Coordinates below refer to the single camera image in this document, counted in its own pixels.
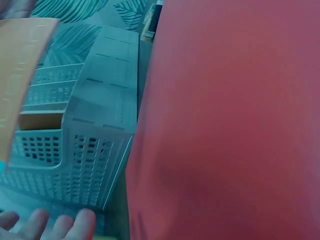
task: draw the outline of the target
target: orange cardboard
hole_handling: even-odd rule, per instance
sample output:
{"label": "orange cardboard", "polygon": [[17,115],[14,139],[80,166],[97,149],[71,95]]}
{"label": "orange cardboard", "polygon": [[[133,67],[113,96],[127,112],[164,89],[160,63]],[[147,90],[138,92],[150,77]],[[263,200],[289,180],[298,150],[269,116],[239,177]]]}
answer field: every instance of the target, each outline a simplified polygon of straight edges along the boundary
{"label": "orange cardboard", "polygon": [[12,139],[38,61],[58,20],[0,20],[0,163],[8,163]]}

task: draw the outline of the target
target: plastic basket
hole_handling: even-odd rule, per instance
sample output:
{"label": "plastic basket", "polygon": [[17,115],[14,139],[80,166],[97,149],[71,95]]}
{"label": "plastic basket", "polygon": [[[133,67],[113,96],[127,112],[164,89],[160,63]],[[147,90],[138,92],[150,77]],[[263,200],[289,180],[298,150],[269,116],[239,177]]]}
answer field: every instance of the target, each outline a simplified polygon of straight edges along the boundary
{"label": "plastic basket", "polygon": [[[107,48],[97,53],[95,42],[78,81],[52,78],[55,74],[51,72],[60,69],[64,76],[66,72],[74,76],[71,67],[82,69],[80,64],[36,71],[22,109],[60,111],[64,113],[62,128],[16,131],[9,171],[0,173],[0,185],[64,205],[106,208],[128,158],[137,123],[139,35],[108,26],[101,34],[97,41],[107,40]],[[123,45],[121,51],[114,52]],[[106,54],[109,56],[103,59],[95,57]],[[94,77],[110,74],[110,82],[100,78],[92,81],[91,68],[97,60],[100,65],[106,61],[108,68],[101,68],[100,75],[95,72]]]}
{"label": "plastic basket", "polygon": [[78,80],[84,64],[70,64],[54,67],[38,68],[31,81],[31,85],[49,84]]}

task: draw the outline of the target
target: cardboard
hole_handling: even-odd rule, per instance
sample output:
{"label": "cardboard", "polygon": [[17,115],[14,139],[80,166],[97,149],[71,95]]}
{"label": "cardboard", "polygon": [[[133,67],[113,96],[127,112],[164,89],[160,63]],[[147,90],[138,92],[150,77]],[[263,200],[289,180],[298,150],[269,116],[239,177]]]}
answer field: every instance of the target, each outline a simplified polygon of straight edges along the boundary
{"label": "cardboard", "polygon": [[9,161],[27,88],[57,24],[53,18],[0,20],[0,169]]}
{"label": "cardboard", "polygon": [[60,129],[62,116],[63,113],[23,113],[18,117],[18,125],[21,131]]}

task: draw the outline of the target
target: leaf pattern fabric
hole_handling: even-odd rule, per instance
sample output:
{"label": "leaf pattern fabric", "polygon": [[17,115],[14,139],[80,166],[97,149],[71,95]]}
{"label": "leaf pattern fabric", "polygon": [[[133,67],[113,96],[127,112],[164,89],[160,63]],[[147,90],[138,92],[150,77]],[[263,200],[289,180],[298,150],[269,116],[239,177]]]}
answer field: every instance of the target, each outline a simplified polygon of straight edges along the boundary
{"label": "leaf pattern fabric", "polygon": [[146,4],[147,0],[125,0],[118,2],[114,7],[120,14],[126,29],[135,31],[144,14]]}
{"label": "leaf pattern fabric", "polygon": [[103,25],[135,31],[147,0],[37,0],[32,17],[61,23],[38,67],[84,63]]}

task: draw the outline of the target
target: hand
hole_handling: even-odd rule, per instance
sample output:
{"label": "hand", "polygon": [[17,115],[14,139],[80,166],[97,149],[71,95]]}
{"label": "hand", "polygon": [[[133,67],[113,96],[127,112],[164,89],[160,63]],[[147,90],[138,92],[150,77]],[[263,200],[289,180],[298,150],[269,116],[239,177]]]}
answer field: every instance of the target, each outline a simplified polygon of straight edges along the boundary
{"label": "hand", "polygon": [[[0,240],[40,240],[48,223],[49,215],[44,210],[32,213],[18,233],[8,232],[19,220],[14,212],[0,214]],[[58,217],[47,240],[92,240],[96,228],[96,215],[88,209],[81,210],[75,221],[66,215]]]}
{"label": "hand", "polygon": [[0,0],[0,20],[28,18],[36,0]]}

